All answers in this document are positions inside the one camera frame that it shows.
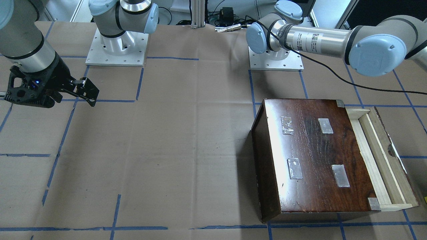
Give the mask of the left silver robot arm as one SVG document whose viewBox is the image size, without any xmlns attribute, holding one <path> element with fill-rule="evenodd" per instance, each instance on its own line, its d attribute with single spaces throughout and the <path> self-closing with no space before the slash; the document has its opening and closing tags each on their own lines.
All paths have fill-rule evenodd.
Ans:
<svg viewBox="0 0 427 240">
<path fill-rule="evenodd" d="M 247 44 L 256 54 L 294 50 L 341 58 L 370 77 L 385 75 L 407 59 L 426 69 L 426 21 L 397 15 L 346 30 L 300 26 L 302 20 L 297 3 L 278 0 L 273 12 L 247 28 Z"/>
</svg>

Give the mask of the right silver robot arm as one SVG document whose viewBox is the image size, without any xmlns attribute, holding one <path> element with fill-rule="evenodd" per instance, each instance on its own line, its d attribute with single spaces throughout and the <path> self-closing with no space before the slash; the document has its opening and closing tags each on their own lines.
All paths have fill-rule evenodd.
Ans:
<svg viewBox="0 0 427 240">
<path fill-rule="evenodd" d="M 158 5 L 151 0 L 90 0 L 90 13 L 108 53 L 119 53 L 134 44 L 130 32 L 154 33 Z M 77 80 L 35 26 L 44 5 L 41 0 L 1 1 L 1 54 L 12 62 L 4 100 L 17 105 L 51 108 L 62 93 L 95 106 L 99 89 L 89 78 Z"/>
</svg>

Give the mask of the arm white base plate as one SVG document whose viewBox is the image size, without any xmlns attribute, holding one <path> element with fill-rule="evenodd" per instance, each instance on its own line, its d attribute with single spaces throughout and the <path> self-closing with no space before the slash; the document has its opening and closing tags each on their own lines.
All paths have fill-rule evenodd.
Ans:
<svg viewBox="0 0 427 240">
<path fill-rule="evenodd" d="M 86 58 L 90 66 L 143 67 L 148 34 L 126 31 L 122 36 L 107 38 L 97 29 Z"/>
<path fill-rule="evenodd" d="M 257 54 L 249 48 L 249 56 L 251 70 L 304 70 L 301 56 L 292 51 L 281 49 L 278 52 L 268 51 Z"/>
</svg>

